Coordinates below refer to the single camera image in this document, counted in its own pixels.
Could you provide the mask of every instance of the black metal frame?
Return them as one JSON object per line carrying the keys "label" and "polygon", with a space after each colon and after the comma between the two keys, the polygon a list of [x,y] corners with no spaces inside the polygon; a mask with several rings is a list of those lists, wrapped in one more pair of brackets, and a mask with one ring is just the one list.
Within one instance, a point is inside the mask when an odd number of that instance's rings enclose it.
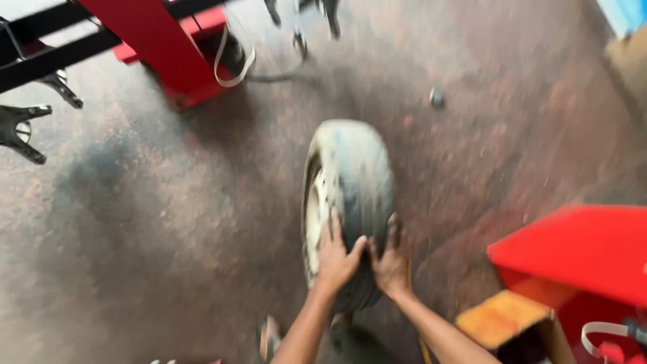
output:
{"label": "black metal frame", "polygon": [[[167,0],[165,5],[173,19],[182,19],[225,1],[227,0]],[[67,1],[0,24],[0,93],[43,78],[119,45],[119,37],[101,26],[97,32],[84,38],[25,56],[20,62],[16,61],[20,58],[20,51],[14,46],[11,35],[18,42],[18,46],[22,47],[92,16],[81,4]]]}

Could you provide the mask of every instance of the wheel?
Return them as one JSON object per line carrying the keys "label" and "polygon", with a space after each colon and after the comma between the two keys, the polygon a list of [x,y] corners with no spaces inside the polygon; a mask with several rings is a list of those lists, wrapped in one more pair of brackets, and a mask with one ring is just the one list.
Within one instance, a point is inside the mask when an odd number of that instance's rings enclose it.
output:
{"label": "wheel", "polygon": [[[393,174],[386,147],[373,127],[352,120],[321,124],[310,144],[303,185],[303,263],[309,287],[319,269],[322,223],[333,207],[340,215],[348,251],[357,238],[366,235],[375,238],[381,253],[393,214]],[[333,311],[370,307],[381,296],[364,254],[357,272],[338,293]]]}

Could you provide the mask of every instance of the person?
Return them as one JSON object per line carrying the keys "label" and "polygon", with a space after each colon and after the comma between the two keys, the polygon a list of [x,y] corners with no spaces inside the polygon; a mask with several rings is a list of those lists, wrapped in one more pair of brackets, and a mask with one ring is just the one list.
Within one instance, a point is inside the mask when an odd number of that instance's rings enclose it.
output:
{"label": "person", "polygon": [[[332,228],[326,221],[322,229],[316,283],[287,335],[280,338],[278,324],[272,317],[268,317],[259,328],[257,338],[262,361],[271,364],[315,362],[335,295],[353,276],[367,248],[378,288],[407,317],[440,363],[499,363],[484,348],[429,310],[415,296],[408,284],[408,259],[400,246],[401,224],[395,214],[389,219],[388,239],[381,257],[374,239],[366,236],[360,237],[347,254],[335,211],[331,213],[330,220]],[[335,349],[353,364],[395,362],[370,334],[353,331],[348,315],[338,314],[333,318],[331,338]]]}

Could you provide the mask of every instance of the dirty tire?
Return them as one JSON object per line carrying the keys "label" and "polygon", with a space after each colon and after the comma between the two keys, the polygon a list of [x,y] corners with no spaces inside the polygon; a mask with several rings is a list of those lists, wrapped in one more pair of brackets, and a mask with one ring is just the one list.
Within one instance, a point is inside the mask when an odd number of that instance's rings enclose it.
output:
{"label": "dirty tire", "polygon": [[[336,207],[348,251],[362,235],[373,236],[381,251],[393,214],[393,174],[382,138],[364,122],[329,120],[316,130],[305,167],[302,241],[306,279],[316,279],[306,252],[306,207],[318,171],[325,175],[329,207]],[[375,286],[368,253],[351,280],[339,291],[333,311],[353,312],[374,305],[382,296]]]}

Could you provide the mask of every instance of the stained floor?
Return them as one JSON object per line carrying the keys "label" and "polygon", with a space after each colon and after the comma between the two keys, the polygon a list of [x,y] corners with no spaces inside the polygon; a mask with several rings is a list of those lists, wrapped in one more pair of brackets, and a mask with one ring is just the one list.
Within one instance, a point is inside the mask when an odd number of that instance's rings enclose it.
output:
{"label": "stained floor", "polygon": [[[11,0],[12,18],[49,0]],[[257,72],[296,62],[261,1],[230,9]],[[499,289],[485,248],[553,209],[646,199],[647,142],[604,59],[590,0],[342,0],[342,39],[301,21],[299,79],[247,84],[183,114],[139,65],[105,53],[69,69],[76,111],[26,85],[3,104],[49,103],[35,166],[0,150],[0,352],[16,363],[250,363],[268,313],[288,325],[307,293],[299,238],[305,154],[326,119],[382,134],[414,286],[452,319]],[[447,108],[428,106],[441,87]],[[393,305],[358,315],[420,363]],[[340,363],[325,339],[320,363]]]}

